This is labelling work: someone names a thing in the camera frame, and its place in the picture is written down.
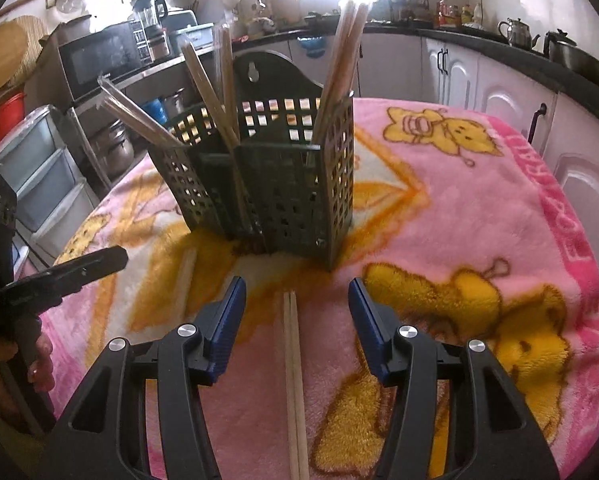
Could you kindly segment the person's left hand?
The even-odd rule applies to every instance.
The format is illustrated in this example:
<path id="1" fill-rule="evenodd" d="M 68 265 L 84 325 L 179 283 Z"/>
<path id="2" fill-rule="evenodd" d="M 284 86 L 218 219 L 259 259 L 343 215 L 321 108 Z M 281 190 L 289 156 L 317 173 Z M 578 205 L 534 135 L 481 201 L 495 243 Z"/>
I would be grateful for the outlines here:
<path id="1" fill-rule="evenodd" d="M 47 334 L 42 333 L 36 341 L 37 359 L 28 368 L 28 382 L 38 393 L 48 393 L 55 386 L 53 376 L 53 344 Z"/>

